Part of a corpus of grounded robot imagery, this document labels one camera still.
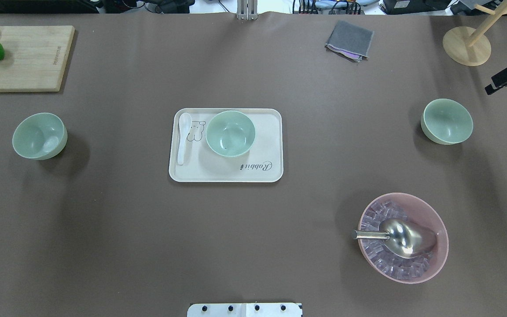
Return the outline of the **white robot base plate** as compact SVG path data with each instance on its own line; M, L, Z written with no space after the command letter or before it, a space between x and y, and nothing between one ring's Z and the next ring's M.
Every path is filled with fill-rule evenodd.
M302 317L301 303L196 303L190 305L187 317Z

